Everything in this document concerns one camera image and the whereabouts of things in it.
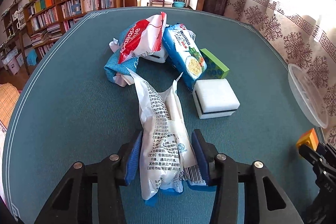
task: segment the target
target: blue snack bag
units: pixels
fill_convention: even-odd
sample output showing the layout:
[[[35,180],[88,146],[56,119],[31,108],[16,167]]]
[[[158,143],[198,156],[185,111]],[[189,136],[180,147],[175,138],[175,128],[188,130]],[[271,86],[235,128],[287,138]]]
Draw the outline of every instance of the blue snack bag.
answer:
[[[182,78],[188,89],[193,90],[207,65],[184,24],[166,27],[162,44],[176,69],[183,72]]]

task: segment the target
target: cardboard box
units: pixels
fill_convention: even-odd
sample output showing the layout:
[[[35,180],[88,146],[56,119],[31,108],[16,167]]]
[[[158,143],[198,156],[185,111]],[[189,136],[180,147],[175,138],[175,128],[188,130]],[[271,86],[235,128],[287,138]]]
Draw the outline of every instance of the cardboard box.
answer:
[[[20,54],[18,55],[18,57],[16,58],[16,60],[17,60],[17,62],[18,62],[18,64],[19,64],[19,66],[22,67],[22,65],[24,64],[24,60],[23,60],[22,53],[20,53]]]
[[[13,75],[15,75],[19,71],[20,66],[15,57],[13,57],[12,60],[8,63],[8,68]]]

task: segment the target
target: storage box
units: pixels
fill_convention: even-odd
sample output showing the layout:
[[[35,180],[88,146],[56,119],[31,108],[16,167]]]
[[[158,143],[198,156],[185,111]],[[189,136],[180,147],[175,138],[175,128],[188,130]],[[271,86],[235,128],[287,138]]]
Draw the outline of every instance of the storage box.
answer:
[[[22,65],[24,64],[24,60],[23,60],[23,56],[22,56],[22,53],[20,53],[17,58],[16,58],[18,64],[20,67],[22,67]]]
[[[206,48],[201,49],[201,53],[207,64],[203,79],[224,79],[229,72],[229,68]]]
[[[15,75],[20,70],[20,66],[15,57],[13,57],[7,65],[13,75]]]

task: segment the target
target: clear plastic container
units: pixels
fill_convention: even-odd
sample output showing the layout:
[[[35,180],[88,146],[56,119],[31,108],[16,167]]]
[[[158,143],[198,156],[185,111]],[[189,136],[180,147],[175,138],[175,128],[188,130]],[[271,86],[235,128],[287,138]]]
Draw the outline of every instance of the clear plastic container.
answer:
[[[317,127],[327,128],[329,118],[323,98],[309,76],[297,65],[289,64],[288,82],[307,119]]]

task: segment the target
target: white sponge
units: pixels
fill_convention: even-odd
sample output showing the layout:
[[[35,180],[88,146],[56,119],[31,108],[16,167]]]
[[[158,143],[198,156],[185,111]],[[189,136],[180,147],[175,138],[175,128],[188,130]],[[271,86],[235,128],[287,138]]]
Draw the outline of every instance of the white sponge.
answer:
[[[226,79],[196,81],[193,97],[200,119],[229,116],[240,105]]]

